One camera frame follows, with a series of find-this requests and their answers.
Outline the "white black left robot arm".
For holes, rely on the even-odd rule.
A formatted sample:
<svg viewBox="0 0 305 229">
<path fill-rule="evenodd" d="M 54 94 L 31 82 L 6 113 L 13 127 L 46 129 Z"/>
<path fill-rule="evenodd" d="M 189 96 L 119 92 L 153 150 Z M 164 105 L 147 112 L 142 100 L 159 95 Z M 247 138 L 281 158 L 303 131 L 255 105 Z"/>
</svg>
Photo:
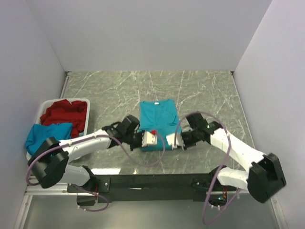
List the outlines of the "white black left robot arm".
<svg viewBox="0 0 305 229">
<path fill-rule="evenodd" d="M 138 130 L 139 120 L 129 115 L 89 135 L 56 140 L 47 138 L 28 161 L 26 182 L 34 186 L 29 178 L 34 175 L 36 184 L 44 189 L 57 183 L 67 183 L 85 192 L 101 190 L 97 176 L 88 166 L 73 166 L 70 163 L 96 150 L 107 150 L 115 146 L 128 144 L 131 150 L 146 147 L 151 133 Z"/>
</svg>

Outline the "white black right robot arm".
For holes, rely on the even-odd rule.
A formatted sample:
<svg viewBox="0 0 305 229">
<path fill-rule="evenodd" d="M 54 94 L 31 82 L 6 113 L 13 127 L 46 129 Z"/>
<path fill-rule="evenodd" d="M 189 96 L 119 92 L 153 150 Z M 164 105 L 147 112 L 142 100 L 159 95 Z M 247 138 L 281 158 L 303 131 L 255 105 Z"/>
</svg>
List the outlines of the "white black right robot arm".
<svg viewBox="0 0 305 229">
<path fill-rule="evenodd" d="M 258 202 L 265 203 L 286 186 L 279 158 L 273 153 L 263 153 L 231 134 L 224 124 L 215 119 L 207 122 L 204 112 L 191 112 L 183 117 L 191 131 L 174 133 L 174 140 L 183 141 L 187 149 L 199 141 L 207 142 L 225 152 L 222 163 L 211 172 L 209 192 L 224 186 L 243 189 Z"/>
</svg>

